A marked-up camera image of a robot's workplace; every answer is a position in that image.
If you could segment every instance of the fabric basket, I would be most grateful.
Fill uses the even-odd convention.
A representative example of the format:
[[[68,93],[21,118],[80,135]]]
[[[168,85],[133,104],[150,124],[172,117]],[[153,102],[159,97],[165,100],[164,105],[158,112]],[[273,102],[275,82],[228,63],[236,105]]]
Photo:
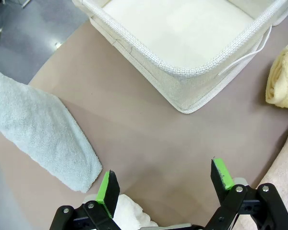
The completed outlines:
[[[288,15],[288,0],[73,0],[180,112],[216,96]]]

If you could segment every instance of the rolled yellow towel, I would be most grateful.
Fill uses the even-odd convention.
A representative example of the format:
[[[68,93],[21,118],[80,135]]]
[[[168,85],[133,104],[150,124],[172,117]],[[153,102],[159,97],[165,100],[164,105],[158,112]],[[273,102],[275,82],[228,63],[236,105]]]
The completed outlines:
[[[271,67],[265,100],[270,104],[288,108],[288,45]]]

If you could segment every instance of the folded towel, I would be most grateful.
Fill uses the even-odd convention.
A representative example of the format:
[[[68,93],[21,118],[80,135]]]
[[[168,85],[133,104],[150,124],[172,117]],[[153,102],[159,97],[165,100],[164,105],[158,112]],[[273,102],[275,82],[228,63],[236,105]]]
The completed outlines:
[[[96,195],[88,195],[83,203],[95,200],[95,197]],[[144,213],[137,203],[125,194],[119,196],[113,220],[121,230],[139,230],[142,227],[158,226],[150,220],[149,215]]]
[[[0,73],[0,132],[74,191],[86,192],[101,164],[54,95]]]
[[[288,138],[268,173],[260,182],[260,184],[264,183],[275,185],[288,211]],[[234,229],[256,230],[257,227],[250,216],[239,216]]]
[[[270,104],[288,108],[288,45],[271,67],[265,100]]]

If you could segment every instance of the bolt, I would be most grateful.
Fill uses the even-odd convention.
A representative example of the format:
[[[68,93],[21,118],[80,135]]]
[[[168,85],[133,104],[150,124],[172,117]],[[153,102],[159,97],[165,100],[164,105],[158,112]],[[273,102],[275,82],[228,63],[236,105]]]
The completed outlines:
[[[265,186],[263,187],[263,191],[264,191],[264,192],[269,191],[269,187],[268,187],[267,185],[265,185]]]
[[[237,193],[240,193],[240,192],[242,192],[243,191],[243,188],[241,187],[241,186],[238,186],[237,188],[236,188],[236,192]]]

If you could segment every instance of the white cloth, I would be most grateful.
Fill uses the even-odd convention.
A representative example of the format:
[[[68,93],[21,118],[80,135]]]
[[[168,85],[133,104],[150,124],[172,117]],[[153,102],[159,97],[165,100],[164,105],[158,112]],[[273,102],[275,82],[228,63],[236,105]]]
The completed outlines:
[[[124,194],[119,196],[113,220],[121,230],[139,230],[142,227],[158,226],[137,203]]]
[[[102,166],[54,95],[0,73],[0,132],[74,191],[86,192]]]
[[[288,211],[288,138],[277,159],[260,182],[264,183],[275,185]],[[257,227],[250,216],[240,216],[234,229],[256,230]]]

